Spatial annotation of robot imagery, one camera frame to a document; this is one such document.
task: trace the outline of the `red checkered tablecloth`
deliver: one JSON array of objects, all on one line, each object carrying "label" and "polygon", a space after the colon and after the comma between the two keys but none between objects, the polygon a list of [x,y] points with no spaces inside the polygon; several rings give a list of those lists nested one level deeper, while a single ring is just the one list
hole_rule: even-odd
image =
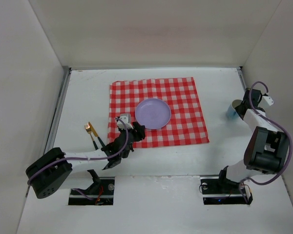
[{"label": "red checkered tablecloth", "polygon": [[147,98],[165,101],[171,109],[171,119],[161,129],[146,129],[146,138],[134,143],[134,148],[209,142],[193,78],[144,79],[112,83],[107,136],[109,142],[119,135],[115,117],[130,113],[131,122],[134,122],[135,108]]}]

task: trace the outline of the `plate rim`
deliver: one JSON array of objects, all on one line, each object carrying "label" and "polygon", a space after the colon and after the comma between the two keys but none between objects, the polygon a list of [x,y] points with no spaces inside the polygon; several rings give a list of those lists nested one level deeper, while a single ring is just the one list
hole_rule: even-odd
[{"label": "plate rim", "polygon": [[168,121],[167,121],[166,124],[164,124],[164,125],[163,125],[162,127],[160,127],[160,128],[147,128],[147,127],[146,127],[147,129],[151,129],[151,130],[161,129],[161,128],[165,127],[165,126],[169,123],[169,121],[170,121],[170,119],[171,119],[171,108],[170,108],[170,106],[169,106],[165,101],[163,101],[162,99],[155,98],[155,97],[151,97],[151,98],[144,99],[143,101],[140,101],[139,104],[136,106],[136,109],[135,109],[135,119],[136,119],[136,121],[139,123],[139,121],[138,121],[137,118],[136,118],[137,109],[138,109],[139,105],[140,105],[142,102],[147,101],[147,100],[151,100],[151,99],[160,100],[160,101],[163,102],[163,103],[168,107],[168,109],[169,109],[169,118],[168,118]]}]

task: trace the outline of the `white wall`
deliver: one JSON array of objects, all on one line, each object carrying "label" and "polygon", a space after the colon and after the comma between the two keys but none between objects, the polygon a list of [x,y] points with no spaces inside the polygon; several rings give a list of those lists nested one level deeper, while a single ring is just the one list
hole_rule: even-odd
[{"label": "white wall", "polygon": [[243,65],[280,0],[29,0],[64,65]]},{"label": "white wall", "polygon": [[0,0],[0,234],[16,232],[63,77],[27,0]]},{"label": "white wall", "polygon": [[[243,67],[246,83],[262,80],[275,104],[268,115],[293,137],[293,0],[282,0]],[[293,159],[284,173],[293,202]]]}]

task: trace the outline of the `cup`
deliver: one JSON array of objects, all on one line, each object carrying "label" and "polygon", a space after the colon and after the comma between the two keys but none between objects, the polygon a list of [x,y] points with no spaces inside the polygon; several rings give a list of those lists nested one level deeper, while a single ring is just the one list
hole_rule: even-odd
[{"label": "cup", "polygon": [[228,119],[237,119],[239,117],[238,113],[235,111],[235,108],[240,105],[242,100],[236,99],[228,107],[226,116]]}]

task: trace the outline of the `fork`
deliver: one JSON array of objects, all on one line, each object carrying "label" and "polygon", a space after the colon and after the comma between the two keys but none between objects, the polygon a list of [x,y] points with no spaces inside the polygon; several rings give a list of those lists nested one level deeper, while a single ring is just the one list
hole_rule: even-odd
[{"label": "fork", "polygon": [[88,122],[89,126],[90,126],[90,129],[93,133],[93,135],[99,140],[100,144],[105,147],[103,141],[101,140],[101,138],[99,137],[99,135],[97,134],[96,130],[94,130],[94,127],[92,126],[92,124],[90,122]]},{"label": "fork", "polygon": [[99,148],[98,148],[96,142],[94,141],[94,139],[93,139],[93,137],[92,137],[92,135],[91,135],[92,131],[91,131],[90,125],[89,125],[89,124],[85,124],[85,125],[84,125],[84,128],[86,129],[87,133],[90,134],[90,136],[91,136],[91,140],[92,140],[92,143],[93,143],[93,145],[94,145],[94,148],[95,148],[96,150],[98,150]]}]

